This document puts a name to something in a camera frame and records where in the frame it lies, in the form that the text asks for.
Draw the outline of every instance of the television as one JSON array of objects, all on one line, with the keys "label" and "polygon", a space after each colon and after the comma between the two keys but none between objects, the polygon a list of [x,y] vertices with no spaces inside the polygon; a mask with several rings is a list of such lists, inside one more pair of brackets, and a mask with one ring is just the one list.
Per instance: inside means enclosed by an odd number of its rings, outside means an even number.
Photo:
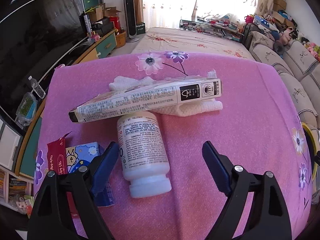
[{"label": "television", "polygon": [[43,80],[85,38],[83,11],[83,0],[31,0],[0,21],[0,108],[12,120],[28,77]]}]

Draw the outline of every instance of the black bag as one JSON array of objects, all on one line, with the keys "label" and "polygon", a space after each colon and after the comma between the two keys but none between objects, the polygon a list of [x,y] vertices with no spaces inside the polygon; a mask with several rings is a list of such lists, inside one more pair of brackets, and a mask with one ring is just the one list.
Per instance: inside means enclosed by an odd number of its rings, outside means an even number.
[{"label": "black bag", "polygon": [[242,36],[241,43],[245,46],[247,50],[249,50],[251,41],[252,41],[252,35],[250,35],[250,32],[259,32],[262,33],[262,30],[260,30],[256,25],[253,23],[248,23],[244,27],[244,32]]}]

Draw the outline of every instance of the flowered sheet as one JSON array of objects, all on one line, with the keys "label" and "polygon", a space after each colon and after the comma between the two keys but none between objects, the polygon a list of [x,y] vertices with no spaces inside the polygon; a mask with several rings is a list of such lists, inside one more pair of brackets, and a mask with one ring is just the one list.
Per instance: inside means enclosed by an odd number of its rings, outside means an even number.
[{"label": "flowered sheet", "polygon": [[[154,80],[216,70],[222,80],[223,110],[188,117],[156,114],[168,155],[172,190],[133,199],[118,161],[109,178],[116,204],[99,208],[115,239],[203,240],[226,201],[202,158],[210,140],[220,154],[253,173],[272,171],[284,195],[293,239],[306,225],[312,194],[306,139],[288,90],[272,66],[238,57],[156,51],[98,59],[55,70],[44,109],[38,144],[35,193],[47,172],[47,143],[72,131],[66,146],[117,141],[109,118],[72,123],[70,109],[108,91],[116,76]],[[249,194],[235,236],[242,233],[251,207]],[[74,224],[81,235],[79,218]]]},{"label": "flowered sheet", "polygon": [[250,52],[239,42],[168,28],[150,28],[132,53],[150,51],[192,51],[254,60]]}]

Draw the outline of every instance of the pink fabric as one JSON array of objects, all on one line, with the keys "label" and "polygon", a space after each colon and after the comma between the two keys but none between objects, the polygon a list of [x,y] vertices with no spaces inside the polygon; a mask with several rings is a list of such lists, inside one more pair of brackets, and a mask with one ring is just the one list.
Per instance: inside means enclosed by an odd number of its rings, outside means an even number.
[{"label": "pink fabric", "polygon": [[[179,63],[156,52],[162,62],[181,69]],[[47,143],[67,132],[67,147],[97,141],[106,147],[117,141],[116,118],[85,124],[72,123],[68,111],[108,90],[118,75],[142,79],[137,54],[110,57],[56,69],[44,109],[39,150],[46,160]],[[163,65],[150,77],[161,80],[184,74]],[[226,197],[220,193],[202,158],[202,144],[210,140],[220,154],[247,171],[263,174],[272,171],[281,187],[289,211],[295,238],[304,228],[311,203],[311,164],[308,149],[298,155],[292,129],[302,129],[290,95],[273,67],[236,57],[188,53],[183,60],[188,75],[206,76],[215,69],[222,80],[223,110],[189,117],[157,114],[170,163],[167,176],[172,183],[169,193],[133,199],[129,182],[122,176],[118,161],[110,183],[116,205],[100,212],[116,240],[183,239],[203,240],[215,223]],[[305,164],[306,184],[299,186],[299,168]],[[44,174],[47,163],[40,167]],[[242,233],[251,202],[247,201],[235,233]],[[80,219],[74,219],[83,234]]]}]

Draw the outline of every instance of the bottle cap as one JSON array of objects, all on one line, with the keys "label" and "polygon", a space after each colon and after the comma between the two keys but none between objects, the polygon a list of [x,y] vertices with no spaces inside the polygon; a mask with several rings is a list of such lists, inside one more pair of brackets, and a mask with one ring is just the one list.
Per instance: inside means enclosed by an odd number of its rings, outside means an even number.
[{"label": "bottle cap", "polygon": [[165,175],[156,175],[131,181],[130,195],[133,198],[151,197],[169,192],[172,187]]}]

